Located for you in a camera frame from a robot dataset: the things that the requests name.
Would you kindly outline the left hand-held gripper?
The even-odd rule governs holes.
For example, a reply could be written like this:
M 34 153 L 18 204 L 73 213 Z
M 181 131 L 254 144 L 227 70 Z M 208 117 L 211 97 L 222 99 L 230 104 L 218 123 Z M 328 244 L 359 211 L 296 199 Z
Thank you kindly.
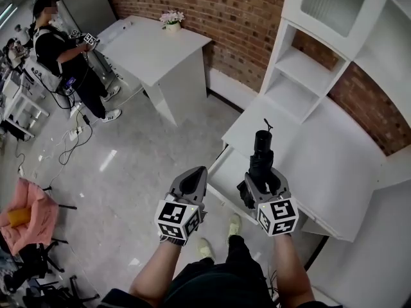
M 174 179 L 170 192 L 159 201 L 155 213 L 160 242 L 184 246 L 191 234 L 198 230 L 207 214 L 202 203 L 206 195 L 207 175 L 207 168 L 199 166 Z

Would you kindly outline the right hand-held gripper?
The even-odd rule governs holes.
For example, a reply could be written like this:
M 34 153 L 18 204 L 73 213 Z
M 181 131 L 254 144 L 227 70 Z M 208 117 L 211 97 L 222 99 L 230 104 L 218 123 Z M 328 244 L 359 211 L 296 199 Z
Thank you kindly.
M 290 193 L 288 180 L 275 168 L 271 172 L 277 179 L 274 195 L 260 192 L 250 174 L 245 173 L 245 205 L 257 203 L 256 221 L 269 237 L 293 232 L 299 220 L 297 201 Z

